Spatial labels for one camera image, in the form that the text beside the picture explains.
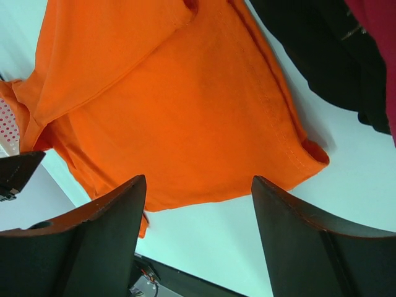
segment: laundry basket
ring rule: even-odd
[[[10,106],[0,98],[0,158],[19,153],[19,130]]]

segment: orange fabric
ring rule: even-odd
[[[329,162],[242,0],[49,0],[34,72],[0,93],[21,152],[54,147],[93,199],[144,174],[151,212]]]

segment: table surface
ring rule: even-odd
[[[45,6],[45,0],[0,2],[0,72],[6,78],[31,73]],[[391,137],[313,94],[282,46],[262,28],[285,70],[304,127],[331,158],[325,170],[292,193],[353,222],[396,231],[396,150]],[[54,152],[44,166],[71,201],[87,201]],[[139,254],[247,296],[272,296],[251,196],[148,217],[150,228],[138,241]]]

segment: maroon cloth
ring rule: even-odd
[[[396,143],[396,0],[345,0],[375,39],[387,67],[386,112]]]

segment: orange cloth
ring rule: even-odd
[[[49,0],[34,72],[0,94],[21,152],[55,148],[93,199],[145,174],[151,212],[329,162],[242,0]]]

